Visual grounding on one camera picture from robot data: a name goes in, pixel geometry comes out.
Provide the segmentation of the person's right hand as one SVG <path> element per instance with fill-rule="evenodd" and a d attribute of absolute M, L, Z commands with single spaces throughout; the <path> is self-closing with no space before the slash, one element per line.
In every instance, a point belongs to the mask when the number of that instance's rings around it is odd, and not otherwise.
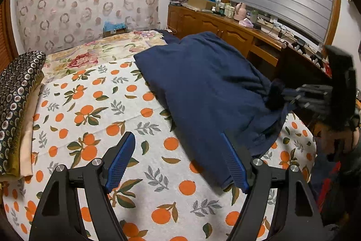
<path fill-rule="evenodd" d="M 345 128 L 334 131 L 321 122 L 314 124 L 311 129 L 316 141 L 317 154 L 339 154 L 353 151 L 359 143 L 360 128 L 352 131 Z"/>

